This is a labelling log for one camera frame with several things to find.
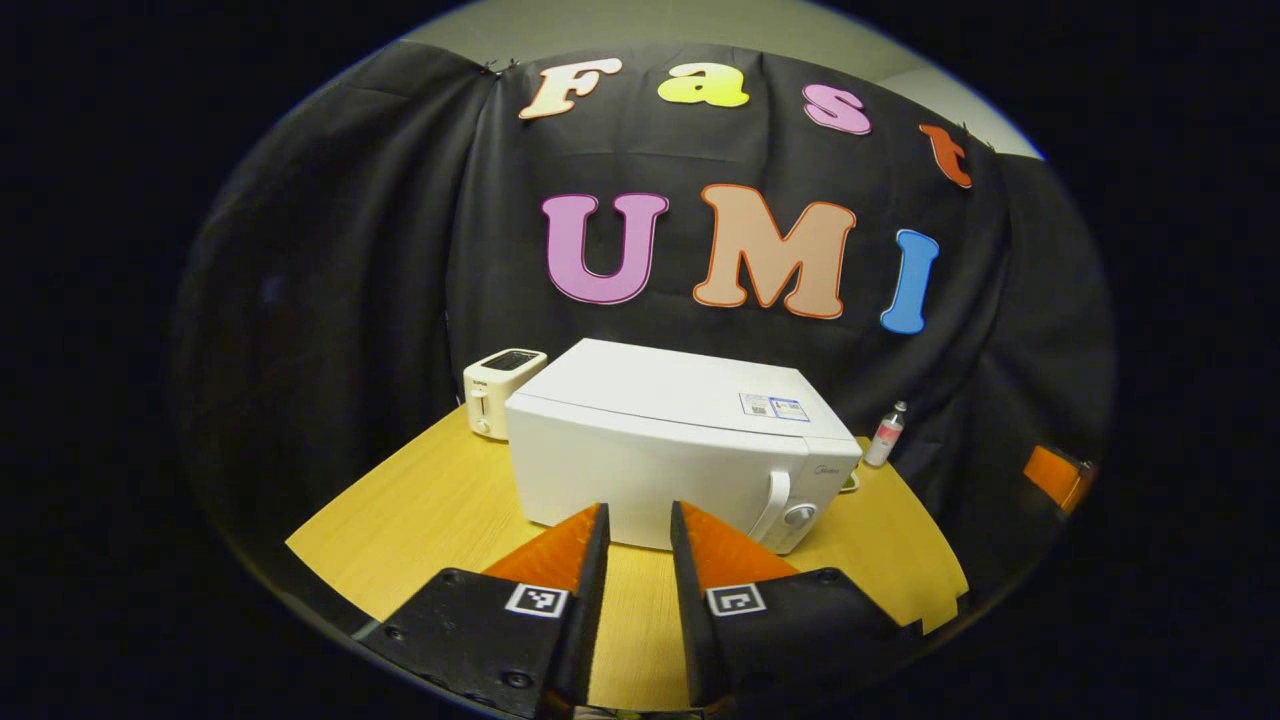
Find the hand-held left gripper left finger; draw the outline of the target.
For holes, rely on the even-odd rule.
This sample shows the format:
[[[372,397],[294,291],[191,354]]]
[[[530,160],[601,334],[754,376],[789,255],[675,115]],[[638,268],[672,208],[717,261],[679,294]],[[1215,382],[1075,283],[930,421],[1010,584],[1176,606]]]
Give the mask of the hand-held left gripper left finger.
[[[484,719],[570,719],[588,702],[611,514],[593,503],[483,571],[445,568],[364,650]]]

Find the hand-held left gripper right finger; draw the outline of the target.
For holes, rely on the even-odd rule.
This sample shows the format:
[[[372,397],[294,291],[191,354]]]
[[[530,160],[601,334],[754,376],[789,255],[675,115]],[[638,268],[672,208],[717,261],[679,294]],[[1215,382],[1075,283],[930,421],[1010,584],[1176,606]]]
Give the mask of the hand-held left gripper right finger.
[[[828,708],[922,647],[920,623],[896,623],[842,570],[797,570],[692,503],[672,503],[669,542],[696,706]]]

